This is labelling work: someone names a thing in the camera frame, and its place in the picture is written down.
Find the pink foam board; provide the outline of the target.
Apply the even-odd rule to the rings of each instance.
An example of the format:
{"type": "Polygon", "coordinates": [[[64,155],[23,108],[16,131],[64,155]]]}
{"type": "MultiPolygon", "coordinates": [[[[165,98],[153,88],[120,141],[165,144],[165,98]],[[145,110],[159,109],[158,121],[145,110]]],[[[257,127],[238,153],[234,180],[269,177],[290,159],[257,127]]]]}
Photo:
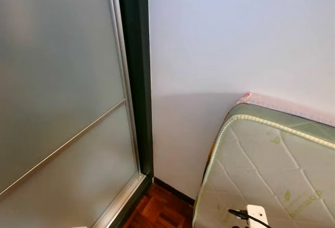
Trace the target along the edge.
{"type": "Polygon", "coordinates": [[[252,104],[263,108],[275,109],[277,111],[293,114],[295,116],[335,127],[334,113],[327,113],[318,109],[309,108],[277,97],[266,96],[259,93],[248,93],[238,99],[236,104],[252,104]]]}

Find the quilted white green mattress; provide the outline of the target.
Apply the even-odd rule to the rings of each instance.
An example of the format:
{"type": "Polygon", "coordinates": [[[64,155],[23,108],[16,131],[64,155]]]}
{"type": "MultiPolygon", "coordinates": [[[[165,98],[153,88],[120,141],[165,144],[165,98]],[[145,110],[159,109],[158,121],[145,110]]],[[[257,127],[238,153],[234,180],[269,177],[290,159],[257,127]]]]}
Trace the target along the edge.
{"type": "Polygon", "coordinates": [[[192,228],[335,228],[335,129],[252,104],[227,114],[195,201],[192,228]]]}

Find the dark baseboard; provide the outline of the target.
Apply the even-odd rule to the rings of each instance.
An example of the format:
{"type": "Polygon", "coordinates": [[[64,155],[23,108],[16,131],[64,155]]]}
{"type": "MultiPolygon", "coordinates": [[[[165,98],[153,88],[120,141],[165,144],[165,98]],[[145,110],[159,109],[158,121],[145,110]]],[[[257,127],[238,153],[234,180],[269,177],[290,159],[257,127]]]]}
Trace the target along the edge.
{"type": "Polygon", "coordinates": [[[172,194],[175,197],[181,199],[182,201],[186,202],[187,204],[191,205],[192,207],[194,206],[195,200],[192,199],[191,197],[185,195],[184,193],[182,193],[179,190],[177,190],[176,188],[168,185],[167,183],[163,182],[162,180],[160,180],[157,177],[154,177],[153,179],[154,179],[154,183],[156,185],[160,186],[164,190],[167,190],[170,194],[172,194]]]}

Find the frosted glass sliding door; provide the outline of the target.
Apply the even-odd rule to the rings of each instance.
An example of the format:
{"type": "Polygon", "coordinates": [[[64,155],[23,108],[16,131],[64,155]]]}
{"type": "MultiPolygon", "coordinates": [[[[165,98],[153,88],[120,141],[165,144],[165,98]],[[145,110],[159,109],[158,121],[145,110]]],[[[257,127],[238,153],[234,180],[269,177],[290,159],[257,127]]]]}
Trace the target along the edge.
{"type": "Polygon", "coordinates": [[[113,0],[0,0],[0,228],[109,228],[139,175],[113,0]]]}

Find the dark door frame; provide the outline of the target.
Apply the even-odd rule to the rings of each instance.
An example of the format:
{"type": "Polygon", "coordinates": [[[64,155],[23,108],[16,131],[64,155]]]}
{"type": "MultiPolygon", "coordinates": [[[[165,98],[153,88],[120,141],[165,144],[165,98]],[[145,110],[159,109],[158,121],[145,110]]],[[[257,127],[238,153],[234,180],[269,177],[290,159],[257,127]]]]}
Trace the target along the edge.
{"type": "Polygon", "coordinates": [[[129,197],[108,226],[122,228],[154,181],[149,0],[113,0],[113,13],[139,173],[131,180],[129,197]]]}

